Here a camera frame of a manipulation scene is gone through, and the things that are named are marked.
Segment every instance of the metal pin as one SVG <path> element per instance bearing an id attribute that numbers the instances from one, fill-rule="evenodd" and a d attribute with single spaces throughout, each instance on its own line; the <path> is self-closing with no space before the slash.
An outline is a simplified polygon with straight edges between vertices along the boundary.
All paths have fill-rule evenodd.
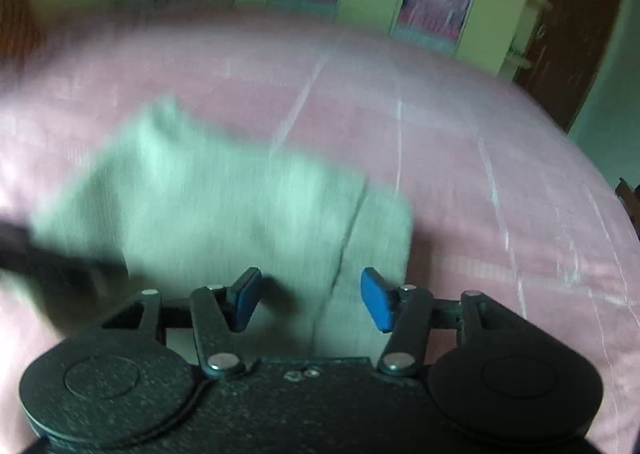
<path id="1" fill-rule="evenodd" d="M 214 371 L 231 371 L 240 365 L 240 358 L 233 353 L 217 353 L 207 358 L 209 367 Z"/>
<path id="2" fill-rule="evenodd" d="M 319 368 L 306 368 L 304 374 L 307 378 L 317 378 L 322 374 L 322 371 Z"/>
<path id="3" fill-rule="evenodd" d="M 284 374 L 284 379 L 287 382 L 302 382 L 304 380 L 305 375 L 302 374 L 302 371 L 287 371 Z"/>
<path id="4" fill-rule="evenodd" d="M 382 363 L 389 371 L 402 371 L 415 364 L 415 358 L 409 353 L 389 353 L 382 358 Z"/>

